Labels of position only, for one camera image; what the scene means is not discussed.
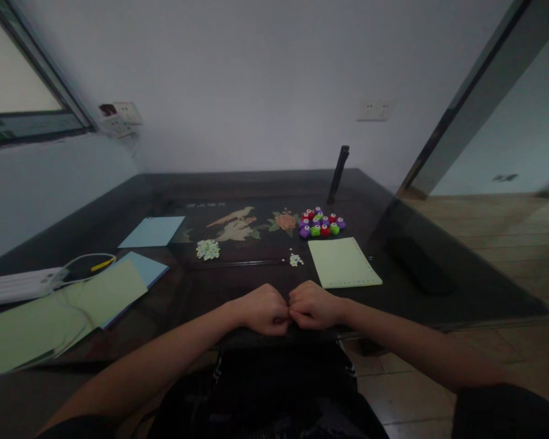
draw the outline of electrical outlet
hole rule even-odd
[[[396,101],[364,101],[360,104],[358,121],[387,121]]]
[[[113,104],[122,119],[130,125],[142,125],[142,119],[133,102],[113,102]]]
[[[117,114],[103,119],[101,123],[116,138],[124,137],[134,132],[130,124]]]
[[[505,181],[513,181],[518,176],[518,174],[498,174],[492,179],[492,181],[503,183]]]

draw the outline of fist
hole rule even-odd
[[[289,293],[290,316],[303,329],[326,329],[342,322],[344,300],[308,280]]]
[[[262,335],[285,335],[289,327],[289,307],[281,294],[264,284],[234,301],[240,313],[240,325]]]

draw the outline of green paper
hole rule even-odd
[[[51,351],[61,354],[146,291],[132,262],[122,260],[92,280],[0,313],[0,373]]]
[[[82,318],[59,305],[54,296],[28,302],[0,314],[0,373],[62,346],[69,329]]]
[[[309,241],[309,250],[323,288],[382,285],[354,238]]]

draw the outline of wooden floor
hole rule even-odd
[[[549,306],[549,200],[527,195],[403,199]]]
[[[439,197],[411,206],[549,306],[549,200],[524,195]],[[549,321],[450,334],[505,363],[549,399]],[[391,439],[450,438],[455,395],[394,354],[363,357],[345,342],[368,399]]]

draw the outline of dark wooden table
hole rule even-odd
[[[542,301],[359,170],[345,170],[335,204],[326,206],[332,175],[332,170],[140,175],[1,257],[0,276],[61,266],[86,253],[111,252],[121,257],[130,249],[118,249],[118,245],[144,217],[185,215],[167,247],[133,249],[168,265],[169,271],[108,329],[94,330],[48,364],[109,362],[266,282],[285,297],[304,280],[318,282],[307,243],[299,238],[293,222],[295,215],[319,205],[326,213],[345,218],[348,226],[338,237],[354,237],[384,282],[332,290],[338,296],[441,330],[549,313]],[[228,216],[232,218],[210,225]],[[446,272],[456,286],[453,294],[430,296],[419,289],[387,252],[387,239],[401,236],[412,237]],[[230,238],[220,243],[220,258],[198,260],[196,242],[217,237]],[[290,248],[305,265],[289,265]],[[239,329],[221,345],[262,346],[353,336],[343,327],[319,333],[292,326],[282,338]]]

